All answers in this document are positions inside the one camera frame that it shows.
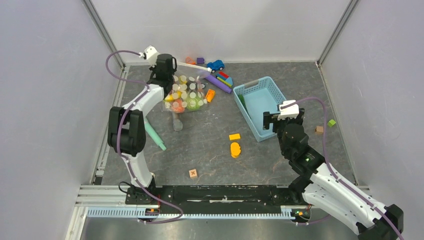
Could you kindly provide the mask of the light blue plastic basket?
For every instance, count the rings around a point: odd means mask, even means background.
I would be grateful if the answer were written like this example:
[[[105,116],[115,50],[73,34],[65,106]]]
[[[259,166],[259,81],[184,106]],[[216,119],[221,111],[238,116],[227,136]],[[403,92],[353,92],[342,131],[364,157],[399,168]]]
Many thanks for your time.
[[[257,142],[262,142],[274,137],[272,124],[268,130],[263,129],[263,112],[277,113],[278,105],[286,100],[275,81],[265,76],[233,88],[234,101],[240,112],[243,108],[239,102],[238,94],[243,95],[249,117],[243,115]]]

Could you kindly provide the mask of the yellow banana bunch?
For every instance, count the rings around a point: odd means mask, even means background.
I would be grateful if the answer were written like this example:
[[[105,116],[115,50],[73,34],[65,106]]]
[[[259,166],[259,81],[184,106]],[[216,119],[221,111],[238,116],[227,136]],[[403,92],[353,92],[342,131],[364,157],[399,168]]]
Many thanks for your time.
[[[176,92],[172,92],[170,94],[168,94],[165,98],[164,101],[166,102],[173,102],[178,100],[181,97],[181,92],[180,91],[176,91]]]

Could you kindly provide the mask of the clear dotted zip bag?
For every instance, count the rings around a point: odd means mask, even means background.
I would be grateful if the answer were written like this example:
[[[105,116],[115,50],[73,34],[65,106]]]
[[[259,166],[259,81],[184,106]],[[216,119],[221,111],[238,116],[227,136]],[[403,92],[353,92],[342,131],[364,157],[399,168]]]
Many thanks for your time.
[[[184,112],[188,113],[192,111],[186,110],[186,99],[187,98],[202,98],[204,105],[200,110],[204,110],[209,106],[209,103],[206,100],[207,90],[202,86],[201,80],[211,74],[211,70],[207,67],[187,64],[183,62],[177,63],[177,70],[173,75],[173,83],[171,86],[170,93],[181,92],[180,101],[182,101],[182,106],[185,108]],[[162,101],[162,110],[164,112],[172,112],[171,104],[172,102]]]

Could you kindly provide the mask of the green cabbage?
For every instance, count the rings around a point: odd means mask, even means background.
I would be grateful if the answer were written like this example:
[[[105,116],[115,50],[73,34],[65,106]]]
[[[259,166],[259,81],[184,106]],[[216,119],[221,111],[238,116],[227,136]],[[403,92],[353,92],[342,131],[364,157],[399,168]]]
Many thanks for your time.
[[[190,112],[198,111],[201,107],[204,106],[204,100],[199,97],[187,98],[186,99],[186,110]]]

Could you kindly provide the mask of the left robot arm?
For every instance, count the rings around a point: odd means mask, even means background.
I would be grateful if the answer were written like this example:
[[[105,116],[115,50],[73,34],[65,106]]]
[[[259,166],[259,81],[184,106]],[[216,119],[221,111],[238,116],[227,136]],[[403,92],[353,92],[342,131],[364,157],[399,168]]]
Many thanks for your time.
[[[144,156],[144,115],[170,93],[178,65],[176,58],[168,53],[156,56],[140,53],[139,56],[153,62],[149,80],[142,83],[143,90],[133,100],[122,107],[114,106],[110,109],[107,143],[124,161],[132,184],[140,187],[137,195],[139,199],[145,204],[151,204],[157,198],[157,190],[150,186],[154,177]]]

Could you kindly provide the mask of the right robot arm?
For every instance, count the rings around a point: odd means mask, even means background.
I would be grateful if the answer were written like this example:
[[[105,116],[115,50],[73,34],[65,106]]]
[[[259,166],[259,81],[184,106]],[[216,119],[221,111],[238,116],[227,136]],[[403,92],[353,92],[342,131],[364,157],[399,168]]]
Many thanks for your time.
[[[351,183],[309,144],[303,127],[304,109],[297,117],[263,113],[263,128],[276,133],[282,156],[299,175],[289,185],[289,199],[316,206],[352,230],[360,240],[399,240],[404,212],[374,199]]]

